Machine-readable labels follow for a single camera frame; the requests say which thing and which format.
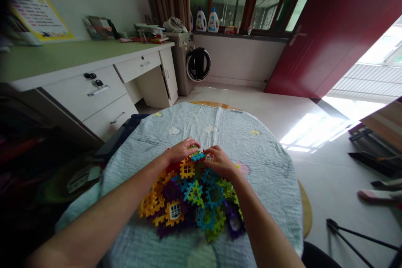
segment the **white bottle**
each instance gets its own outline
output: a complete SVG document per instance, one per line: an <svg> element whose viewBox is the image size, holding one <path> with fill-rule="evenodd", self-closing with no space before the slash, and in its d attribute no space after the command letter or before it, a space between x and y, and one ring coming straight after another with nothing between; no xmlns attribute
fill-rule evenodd
<svg viewBox="0 0 402 268"><path fill-rule="evenodd" d="M219 30L219 19L215 12L215 7L212 8L211 14L209 15L208 21L208 32L218 32Z"/></svg>
<svg viewBox="0 0 402 268"><path fill-rule="evenodd" d="M197 20L196 20L196 30L197 31L206 31L206 18L204 12L202 11L202 7L198 8Z"/></svg>

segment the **washing machine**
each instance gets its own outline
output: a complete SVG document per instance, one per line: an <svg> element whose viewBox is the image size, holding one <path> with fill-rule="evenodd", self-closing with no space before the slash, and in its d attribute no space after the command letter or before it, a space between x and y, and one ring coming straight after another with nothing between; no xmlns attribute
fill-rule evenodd
<svg viewBox="0 0 402 268"><path fill-rule="evenodd" d="M193 33L164 33L172 47L178 94L187 96L196 82L207 77L211 68L211 58L203 48L195 48Z"/></svg>

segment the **hand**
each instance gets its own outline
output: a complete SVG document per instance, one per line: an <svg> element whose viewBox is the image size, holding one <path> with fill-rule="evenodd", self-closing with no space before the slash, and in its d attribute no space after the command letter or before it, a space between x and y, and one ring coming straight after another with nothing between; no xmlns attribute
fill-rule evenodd
<svg viewBox="0 0 402 268"><path fill-rule="evenodd" d="M188 149L192 145L196 145L197 147ZM198 148L201 148L201 145L198 143L198 141L189 137L167 150L163 155L167 158L169 164L171 164L182 161L186 157L196 153Z"/></svg>
<svg viewBox="0 0 402 268"><path fill-rule="evenodd" d="M218 175L229 179L238 171L235 164L228 158L221 147L216 145L204 151L204 154L211 153L214 156L214 161L204 160L204 165L209 167Z"/></svg>

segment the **door handle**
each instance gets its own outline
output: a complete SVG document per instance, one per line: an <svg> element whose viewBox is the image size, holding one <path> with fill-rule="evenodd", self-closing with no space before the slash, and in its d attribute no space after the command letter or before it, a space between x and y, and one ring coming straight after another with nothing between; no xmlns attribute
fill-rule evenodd
<svg viewBox="0 0 402 268"><path fill-rule="evenodd" d="M106 85L102 89L96 90L95 92L92 92L92 93L88 93L87 95L88 96L94 96L94 95L97 95L98 93L101 93L102 91L106 91L108 89L109 89L109 86Z"/></svg>
<svg viewBox="0 0 402 268"><path fill-rule="evenodd" d="M301 33L300 32L301 28L302 28L301 25L299 25L296 28L296 31L295 31L295 33L294 33L294 35L292 37L292 40L290 40L290 42L289 42L289 46L292 46L294 44L294 42L296 41L297 36L307 36L306 33Z"/></svg>
<svg viewBox="0 0 402 268"><path fill-rule="evenodd" d="M122 114L120 114L119 115L119 117L118 118L116 118L114 121L111 121L110 122L110 124L114 124L114 123L116 123L123 115L126 115L126 113L125 112L123 112Z"/></svg>

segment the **table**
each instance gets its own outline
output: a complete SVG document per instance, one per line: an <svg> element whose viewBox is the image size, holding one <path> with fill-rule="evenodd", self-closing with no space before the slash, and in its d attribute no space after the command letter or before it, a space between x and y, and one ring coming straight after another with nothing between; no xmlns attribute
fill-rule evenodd
<svg viewBox="0 0 402 268"><path fill-rule="evenodd" d="M225 150L301 256L303 207L289 154L266 126L247 112L186 102L143 119L110 159L101 184L71 204L57 223L58 230L187 137L196 138L202 147L219 144ZM208 267L255 266L247 234L231 240L225 231L209 244L200 229L188 229L160 240L155 226L137 214L124 226L103 261L105 265L141 263L147 267L160 263L183 267L196 262Z"/></svg>
<svg viewBox="0 0 402 268"><path fill-rule="evenodd" d="M235 107L229 106L224 103L216 103L216 102L209 102L209 101L195 101L195 102L190 102L193 104L202 104L210 107L221 107L224 109L233 109L233 110L240 110ZM299 182L299 187L300 187L300 195L301 195L301 202L303 203L303 237L306 238L311 230L311 226L313 224L313 212L311 209L311 204L309 197L307 196L306 191L304 190L303 185Z"/></svg>

